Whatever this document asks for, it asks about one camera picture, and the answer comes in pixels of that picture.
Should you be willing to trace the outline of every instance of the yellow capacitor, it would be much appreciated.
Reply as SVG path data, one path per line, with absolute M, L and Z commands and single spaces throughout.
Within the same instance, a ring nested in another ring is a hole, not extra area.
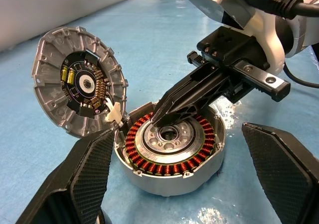
M 68 68 L 63 67 L 61 71 L 61 80 L 65 82 L 67 76 L 68 76 Z
M 68 81 L 67 81 L 68 84 L 73 85 L 74 75 L 75 75 L 75 72 L 72 69 L 70 69 L 69 75 L 68 75 Z

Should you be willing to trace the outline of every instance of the silver housing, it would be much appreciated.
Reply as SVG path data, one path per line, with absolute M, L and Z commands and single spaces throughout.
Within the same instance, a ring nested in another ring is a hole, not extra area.
M 255 14 L 255 9 L 247 5 L 244 0 L 189 1 L 214 21 L 221 22 L 235 28 L 244 28 Z M 235 24 L 230 24 L 229 19 L 225 19 L 225 13 L 235 22 Z
M 114 51 L 82 27 L 56 28 L 40 39 L 32 68 L 35 95 L 44 112 L 57 126 L 75 137 L 84 137 L 90 133 L 116 128 L 117 124 L 105 121 L 107 110 L 92 119 L 79 116 L 67 106 L 68 98 L 62 90 L 60 70 L 65 58 L 78 51 L 90 51 L 99 57 L 101 68 L 111 83 L 110 94 L 114 102 L 121 104 L 123 116 L 126 116 L 128 81 L 124 79 Z
M 213 126 L 216 135 L 216 152 L 201 163 L 193 172 L 185 172 L 176 176 L 154 176 L 136 170 L 130 164 L 125 154 L 125 138 L 128 129 L 140 117 L 153 110 L 155 103 L 148 103 L 129 113 L 127 126 L 117 130 L 115 136 L 115 154 L 130 179 L 137 187 L 156 195 L 164 197 L 190 193 L 199 188 L 203 183 L 218 171 L 224 159 L 225 125 L 221 117 L 211 107 L 202 110 L 201 115 Z

